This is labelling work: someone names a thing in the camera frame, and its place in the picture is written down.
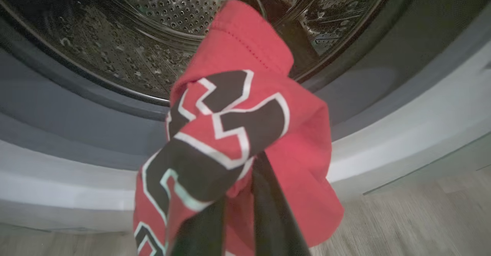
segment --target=perforated metal drum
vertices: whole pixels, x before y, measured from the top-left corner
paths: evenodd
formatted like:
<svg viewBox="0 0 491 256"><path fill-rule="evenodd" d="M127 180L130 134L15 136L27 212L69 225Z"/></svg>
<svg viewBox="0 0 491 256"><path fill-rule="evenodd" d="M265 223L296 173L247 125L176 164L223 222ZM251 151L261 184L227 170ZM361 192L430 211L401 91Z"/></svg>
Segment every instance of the perforated metal drum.
<svg viewBox="0 0 491 256"><path fill-rule="evenodd" d="M226 0L0 0L3 14L74 71L118 92L166 103ZM324 67L384 0L241 0L277 29L290 77Z"/></svg>

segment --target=light wood floor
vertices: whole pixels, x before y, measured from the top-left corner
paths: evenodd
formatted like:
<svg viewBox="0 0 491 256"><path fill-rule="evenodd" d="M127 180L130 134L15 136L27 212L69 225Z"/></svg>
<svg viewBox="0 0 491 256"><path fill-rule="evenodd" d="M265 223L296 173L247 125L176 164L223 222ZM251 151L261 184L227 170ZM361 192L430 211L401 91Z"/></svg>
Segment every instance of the light wood floor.
<svg viewBox="0 0 491 256"><path fill-rule="evenodd" d="M367 195L313 256L491 256L491 171ZM0 231L0 256L135 256L130 233Z"/></svg>

